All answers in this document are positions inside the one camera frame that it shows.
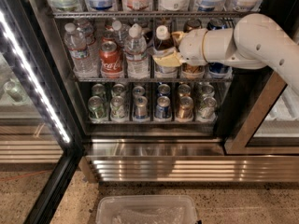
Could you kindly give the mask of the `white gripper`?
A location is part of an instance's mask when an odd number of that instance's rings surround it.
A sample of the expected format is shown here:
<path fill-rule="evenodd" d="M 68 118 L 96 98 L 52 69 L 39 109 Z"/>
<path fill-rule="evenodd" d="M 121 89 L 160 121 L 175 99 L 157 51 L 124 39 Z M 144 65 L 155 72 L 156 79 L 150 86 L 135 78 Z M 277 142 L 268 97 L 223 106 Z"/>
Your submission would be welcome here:
<path fill-rule="evenodd" d="M 205 66 L 203 46 L 208 29 L 193 29 L 188 33 L 176 31 L 172 33 L 174 45 L 179 52 L 172 52 L 164 56 L 153 55 L 153 60 L 160 66 L 179 67 L 183 63 L 191 66 Z"/>

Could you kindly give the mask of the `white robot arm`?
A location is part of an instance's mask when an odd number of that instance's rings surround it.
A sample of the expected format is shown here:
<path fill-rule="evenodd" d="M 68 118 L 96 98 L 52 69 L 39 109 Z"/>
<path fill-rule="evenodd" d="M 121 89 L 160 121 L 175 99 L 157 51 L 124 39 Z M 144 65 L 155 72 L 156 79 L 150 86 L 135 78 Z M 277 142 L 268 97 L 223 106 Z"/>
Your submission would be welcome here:
<path fill-rule="evenodd" d="M 165 67 L 222 63 L 255 70 L 269 66 L 299 93 L 299 45 L 263 14 L 249 14 L 233 28 L 183 33 L 177 50 L 152 58 Z"/>

